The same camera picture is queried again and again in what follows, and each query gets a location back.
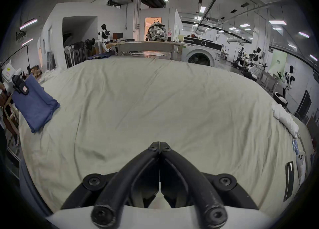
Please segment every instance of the doorway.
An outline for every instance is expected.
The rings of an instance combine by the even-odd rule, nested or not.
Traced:
[[[146,39],[146,34],[148,32],[149,27],[154,23],[155,19],[158,19],[158,21],[160,23],[162,23],[162,17],[151,17],[151,18],[145,18],[145,24],[144,24],[144,39],[143,41],[145,41]]]

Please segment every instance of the wrinkled sheet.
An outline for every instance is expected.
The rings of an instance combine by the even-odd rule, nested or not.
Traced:
[[[90,173],[119,171],[154,141],[200,171],[232,174],[261,211],[279,215],[292,136],[256,82],[222,69],[137,57],[85,61],[49,79],[61,107],[42,131],[20,116],[30,176],[53,212]]]

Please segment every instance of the poster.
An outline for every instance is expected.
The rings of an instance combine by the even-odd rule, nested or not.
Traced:
[[[278,76],[277,72],[280,72],[281,75],[283,75],[285,70],[286,59],[287,59],[286,52],[274,49],[272,61],[269,67],[269,72],[277,76]]]

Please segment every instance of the blue folded cloth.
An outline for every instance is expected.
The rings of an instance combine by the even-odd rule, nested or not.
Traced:
[[[114,50],[109,51],[109,52],[102,52],[102,53],[90,56],[90,57],[87,58],[87,60],[90,60],[90,59],[105,59],[105,58],[108,58],[108,57],[110,57],[112,55],[115,55],[115,51]]]
[[[26,79],[25,84],[29,93],[23,95],[15,91],[12,99],[34,133],[51,120],[60,104],[44,91],[33,75]]]

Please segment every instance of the white robot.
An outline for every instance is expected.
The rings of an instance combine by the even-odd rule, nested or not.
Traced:
[[[293,76],[293,66],[290,65],[289,72],[286,71],[282,76],[280,72],[277,72],[280,79],[282,80],[282,87],[283,87],[283,98],[286,98],[286,89],[292,88],[292,83],[295,81],[295,77]]]
[[[103,24],[101,28],[102,28],[102,31],[98,33],[99,37],[98,37],[98,40],[95,40],[95,42],[99,44],[100,53],[103,52],[101,47],[103,47],[106,52],[110,52],[112,51],[112,49],[106,48],[106,44],[110,42],[110,32],[106,29],[105,24]]]

